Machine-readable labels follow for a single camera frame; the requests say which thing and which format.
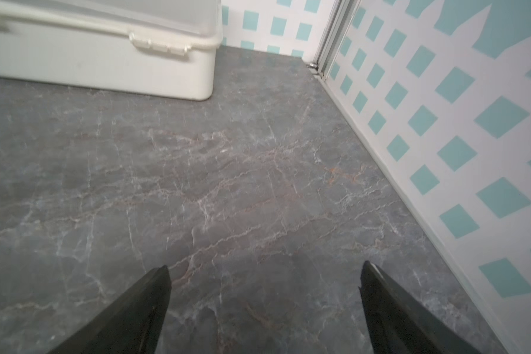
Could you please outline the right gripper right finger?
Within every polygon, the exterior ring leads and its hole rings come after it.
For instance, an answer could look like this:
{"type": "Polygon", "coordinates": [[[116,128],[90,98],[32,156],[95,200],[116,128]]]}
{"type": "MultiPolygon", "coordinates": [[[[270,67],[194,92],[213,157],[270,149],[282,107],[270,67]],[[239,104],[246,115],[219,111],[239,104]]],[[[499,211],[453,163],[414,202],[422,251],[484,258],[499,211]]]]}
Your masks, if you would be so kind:
{"type": "Polygon", "coordinates": [[[359,292],[374,353],[479,352],[370,261],[359,292]]]}

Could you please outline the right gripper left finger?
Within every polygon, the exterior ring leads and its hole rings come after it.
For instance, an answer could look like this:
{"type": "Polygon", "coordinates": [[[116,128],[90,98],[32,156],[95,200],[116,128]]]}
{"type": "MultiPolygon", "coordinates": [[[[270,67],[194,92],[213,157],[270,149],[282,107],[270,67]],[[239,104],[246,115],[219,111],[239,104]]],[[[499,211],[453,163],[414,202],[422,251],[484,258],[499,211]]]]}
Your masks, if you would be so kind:
{"type": "Polygon", "coordinates": [[[51,353],[154,353],[172,290],[168,267],[153,268],[51,353]]]}

